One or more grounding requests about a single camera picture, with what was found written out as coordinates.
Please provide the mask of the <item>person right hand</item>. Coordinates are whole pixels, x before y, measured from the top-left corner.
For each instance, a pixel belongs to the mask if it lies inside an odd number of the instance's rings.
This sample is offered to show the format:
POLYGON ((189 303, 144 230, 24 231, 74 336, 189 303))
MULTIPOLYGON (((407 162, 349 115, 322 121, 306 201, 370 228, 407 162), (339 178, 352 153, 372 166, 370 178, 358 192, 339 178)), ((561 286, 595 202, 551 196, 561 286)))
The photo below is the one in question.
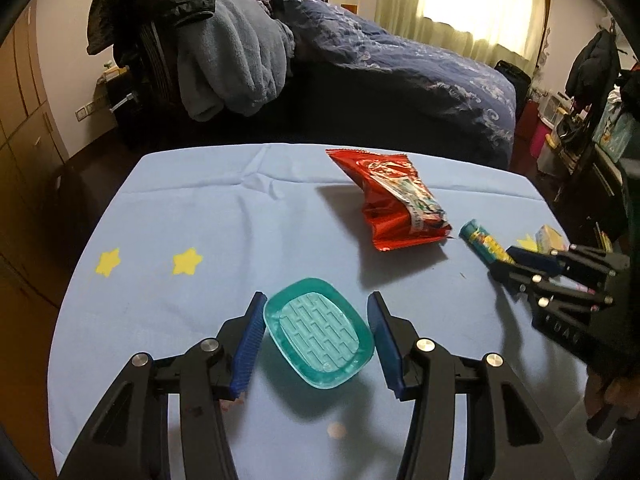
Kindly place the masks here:
POLYGON ((604 379, 587 368, 587 383, 585 388, 585 410, 591 418, 606 404, 623 408, 625 417, 634 419, 640 411, 640 377, 618 378, 605 385, 604 379))

